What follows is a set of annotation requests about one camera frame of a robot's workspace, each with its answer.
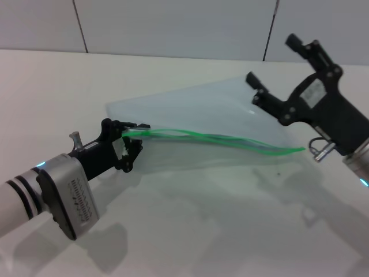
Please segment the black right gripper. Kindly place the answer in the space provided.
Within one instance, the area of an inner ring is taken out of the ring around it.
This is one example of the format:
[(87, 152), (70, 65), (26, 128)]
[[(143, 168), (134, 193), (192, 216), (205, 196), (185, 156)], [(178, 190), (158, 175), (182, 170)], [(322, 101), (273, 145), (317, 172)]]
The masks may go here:
[(314, 74), (302, 81), (283, 102), (270, 94), (253, 72), (249, 72), (246, 83), (257, 91), (252, 104), (283, 126), (295, 122), (310, 125), (334, 143), (342, 156), (354, 153), (368, 139), (368, 119), (339, 92), (341, 66), (333, 62), (318, 40), (303, 44), (292, 33), (285, 44), (309, 63)]

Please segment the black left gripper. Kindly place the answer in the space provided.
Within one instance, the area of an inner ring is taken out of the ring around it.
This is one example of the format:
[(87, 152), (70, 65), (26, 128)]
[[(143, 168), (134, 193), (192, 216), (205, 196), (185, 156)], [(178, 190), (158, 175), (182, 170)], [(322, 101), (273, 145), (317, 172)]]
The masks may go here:
[[(133, 163), (143, 150), (142, 140), (123, 137), (122, 133), (128, 129), (150, 129), (150, 125), (132, 122), (112, 121), (109, 118), (102, 120), (100, 136), (87, 144), (82, 150), (74, 150), (69, 156), (76, 158), (90, 181), (112, 167), (129, 173), (133, 169)], [(120, 139), (122, 150), (118, 155), (112, 142)]]

